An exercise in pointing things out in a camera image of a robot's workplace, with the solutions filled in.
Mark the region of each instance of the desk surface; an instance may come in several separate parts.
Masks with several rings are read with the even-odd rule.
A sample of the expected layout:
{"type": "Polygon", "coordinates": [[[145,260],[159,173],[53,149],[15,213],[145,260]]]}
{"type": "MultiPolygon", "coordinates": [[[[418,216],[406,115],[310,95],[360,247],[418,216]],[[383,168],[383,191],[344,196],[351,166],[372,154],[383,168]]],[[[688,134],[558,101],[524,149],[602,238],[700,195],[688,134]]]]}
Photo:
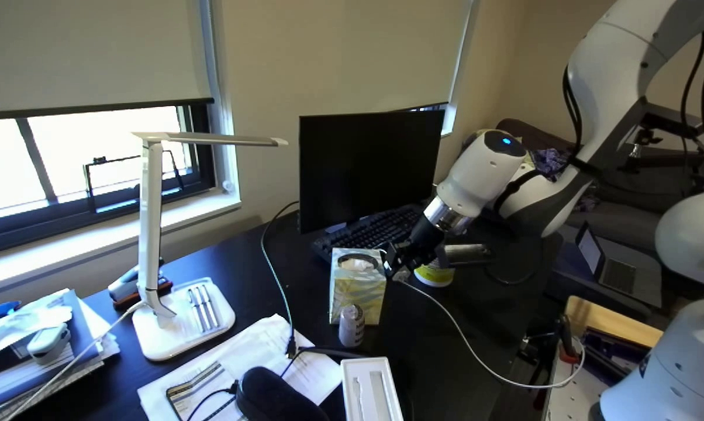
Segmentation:
{"type": "MultiPolygon", "coordinates": [[[[461,321],[475,351],[497,371],[510,375],[519,337],[535,324],[550,324],[558,306],[542,297],[550,279],[550,261],[558,238],[519,238],[502,227],[477,227],[477,238],[487,241],[493,254],[490,271],[519,279],[533,269],[538,274],[519,286],[500,286],[481,269],[461,269],[455,283],[440,299],[461,321]]],[[[238,321],[220,340],[190,351],[169,363],[148,363],[141,356],[133,324],[122,323],[115,335],[122,352],[97,371],[57,395],[39,402],[22,419],[145,419],[137,389],[197,358],[204,348],[220,343],[262,315],[283,314],[275,286],[259,254],[259,230],[232,241],[208,246],[187,258],[164,264],[172,280],[210,276],[234,306],[238,321]]],[[[275,223],[268,250],[287,286],[297,328],[317,347],[337,348],[333,328],[326,315],[329,267],[310,254],[310,237],[298,237],[294,216],[275,223]]],[[[105,292],[87,301],[107,321],[118,314],[105,292]]],[[[404,286],[391,283],[385,292],[383,323],[364,341],[372,356],[388,356],[395,371],[399,405],[406,419],[488,419],[500,392],[500,383],[475,365],[448,321],[422,297],[404,286]]],[[[340,405],[337,391],[323,407],[340,405]]]]}

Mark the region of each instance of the black monitor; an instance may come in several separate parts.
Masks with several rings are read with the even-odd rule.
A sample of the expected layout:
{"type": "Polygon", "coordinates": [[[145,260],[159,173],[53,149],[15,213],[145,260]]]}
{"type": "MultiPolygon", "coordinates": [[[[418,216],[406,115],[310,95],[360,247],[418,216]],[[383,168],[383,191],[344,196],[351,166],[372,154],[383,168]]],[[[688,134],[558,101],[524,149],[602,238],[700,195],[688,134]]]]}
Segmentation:
{"type": "Polygon", "coordinates": [[[298,230],[431,198],[441,120],[445,104],[298,116],[298,230]]]}

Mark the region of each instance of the window sill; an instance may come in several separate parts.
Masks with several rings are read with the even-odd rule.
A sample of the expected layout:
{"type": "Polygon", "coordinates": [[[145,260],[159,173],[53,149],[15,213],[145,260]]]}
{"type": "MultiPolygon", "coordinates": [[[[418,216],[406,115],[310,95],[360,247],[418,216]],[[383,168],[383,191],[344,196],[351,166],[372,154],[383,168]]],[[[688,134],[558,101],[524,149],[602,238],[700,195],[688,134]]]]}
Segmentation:
{"type": "MultiPolygon", "coordinates": [[[[160,233],[197,225],[201,219],[238,207],[236,195],[205,195],[169,203],[160,216],[160,233]]],[[[35,246],[0,252],[0,287],[45,276],[60,267],[123,247],[137,238],[137,216],[93,225],[35,246]]]]}

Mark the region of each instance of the window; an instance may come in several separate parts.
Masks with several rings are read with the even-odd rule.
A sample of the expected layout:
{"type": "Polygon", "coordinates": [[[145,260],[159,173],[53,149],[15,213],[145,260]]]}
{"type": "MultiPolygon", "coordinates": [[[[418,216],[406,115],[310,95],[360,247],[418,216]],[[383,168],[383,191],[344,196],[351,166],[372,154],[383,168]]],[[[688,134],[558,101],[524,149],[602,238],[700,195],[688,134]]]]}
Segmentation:
{"type": "MultiPolygon", "coordinates": [[[[133,131],[208,131],[205,104],[0,120],[0,250],[137,207],[133,131]]],[[[164,143],[164,202],[212,186],[210,147],[164,143]]]]}

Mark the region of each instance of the white desk lamp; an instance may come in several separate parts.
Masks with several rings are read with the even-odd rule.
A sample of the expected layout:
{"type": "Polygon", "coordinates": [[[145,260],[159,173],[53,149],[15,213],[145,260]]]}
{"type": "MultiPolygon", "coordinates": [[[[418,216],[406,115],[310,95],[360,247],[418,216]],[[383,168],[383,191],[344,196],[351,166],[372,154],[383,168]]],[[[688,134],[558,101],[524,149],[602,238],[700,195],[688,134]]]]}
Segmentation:
{"type": "Polygon", "coordinates": [[[204,145],[280,147],[283,137],[214,136],[214,134],[136,134],[143,140],[137,292],[143,306],[133,314],[141,351],[148,361],[169,361],[234,324],[234,310],[208,276],[159,297],[160,246],[160,140],[204,145]]]}

